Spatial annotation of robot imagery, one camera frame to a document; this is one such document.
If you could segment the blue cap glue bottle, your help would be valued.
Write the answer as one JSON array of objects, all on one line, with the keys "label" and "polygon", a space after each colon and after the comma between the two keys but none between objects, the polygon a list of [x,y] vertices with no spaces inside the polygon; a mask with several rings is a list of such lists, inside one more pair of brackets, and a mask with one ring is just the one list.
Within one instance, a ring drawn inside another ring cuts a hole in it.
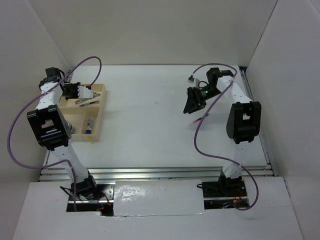
[{"label": "blue cap glue bottle", "polygon": [[94,132],[96,118],[94,116],[89,116],[86,123],[85,134],[91,135]]}]

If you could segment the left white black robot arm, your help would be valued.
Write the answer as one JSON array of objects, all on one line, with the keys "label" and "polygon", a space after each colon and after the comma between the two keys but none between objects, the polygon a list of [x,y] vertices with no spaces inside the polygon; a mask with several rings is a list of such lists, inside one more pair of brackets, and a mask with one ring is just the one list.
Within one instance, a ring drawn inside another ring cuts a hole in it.
[{"label": "left white black robot arm", "polygon": [[80,162],[71,145],[72,124],[65,119],[59,104],[61,97],[69,99],[92,99],[91,86],[62,80],[63,72],[56,67],[45,70],[46,77],[40,81],[42,96],[35,110],[27,113],[27,120],[40,146],[51,151],[70,177],[70,194],[76,198],[92,200],[97,197],[99,187],[89,170]]}]

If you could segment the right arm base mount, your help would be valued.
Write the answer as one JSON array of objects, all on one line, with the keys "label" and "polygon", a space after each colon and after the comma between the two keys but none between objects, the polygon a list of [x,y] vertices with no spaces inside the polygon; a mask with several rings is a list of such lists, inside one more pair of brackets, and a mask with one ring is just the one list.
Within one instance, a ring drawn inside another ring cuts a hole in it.
[{"label": "right arm base mount", "polygon": [[202,190],[205,210],[240,209],[250,206],[245,182],[241,179],[238,185],[225,186],[223,180],[202,181],[196,187]]}]

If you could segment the blue white tape roll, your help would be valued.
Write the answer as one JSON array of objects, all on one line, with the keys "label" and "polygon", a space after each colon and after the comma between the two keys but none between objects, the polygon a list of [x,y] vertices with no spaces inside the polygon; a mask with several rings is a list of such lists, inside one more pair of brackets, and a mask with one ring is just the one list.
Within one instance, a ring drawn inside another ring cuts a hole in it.
[{"label": "blue white tape roll", "polygon": [[73,125],[70,122],[67,122],[67,126],[68,126],[70,133],[73,135],[75,133],[75,128],[73,127]]}]

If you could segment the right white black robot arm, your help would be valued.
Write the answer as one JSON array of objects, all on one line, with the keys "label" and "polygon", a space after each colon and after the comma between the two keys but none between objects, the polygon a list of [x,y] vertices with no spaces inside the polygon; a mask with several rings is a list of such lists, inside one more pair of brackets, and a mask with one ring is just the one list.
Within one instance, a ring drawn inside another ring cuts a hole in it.
[{"label": "right white black robot arm", "polygon": [[226,134],[234,143],[232,161],[222,167],[218,178],[218,190],[223,196],[230,196],[242,182],[242,165],[249,143],[259,135],[262,106],[246,96],[235,81],[231,70],[210,68],[207,82],[201,87],[201,81],[191,74],[188,81],[194,84],[187,88],[187,100],[184,114],[192,114],[206,107],[206,101],[213,97],[225,97],[231,104],[226,122]]}]

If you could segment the blue pen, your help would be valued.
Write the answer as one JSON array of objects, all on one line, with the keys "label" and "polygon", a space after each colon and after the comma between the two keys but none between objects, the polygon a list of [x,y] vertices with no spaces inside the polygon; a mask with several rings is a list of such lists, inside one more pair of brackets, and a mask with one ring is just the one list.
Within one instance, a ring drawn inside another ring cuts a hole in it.
[{"label": "blue pen", "polygon": [[94,100],[94,101],[91,101],[91,102],[83,103],[83,104],[80,104],[79,106],[80,106],[80,107],[85,107],[85,106],[89,106],[89,105],[93,105],[93,104],[98,104],[98,103],[100,103],[100,100]]}]

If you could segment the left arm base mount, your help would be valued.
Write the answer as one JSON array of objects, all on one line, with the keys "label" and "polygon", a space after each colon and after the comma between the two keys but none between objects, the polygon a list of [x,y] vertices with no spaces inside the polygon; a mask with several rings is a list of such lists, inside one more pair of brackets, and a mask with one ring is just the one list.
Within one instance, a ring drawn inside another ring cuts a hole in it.
[{"label": "left arm base mount", "polygon": [[112,217],[114,215],[114,193],[115,184],[97,184],[96,192],[90,198],[83,195],[75,197],[70,188],[61,186],[60,189],[68,195],[66,211],[75,212],[98,212],[102,216]]}]

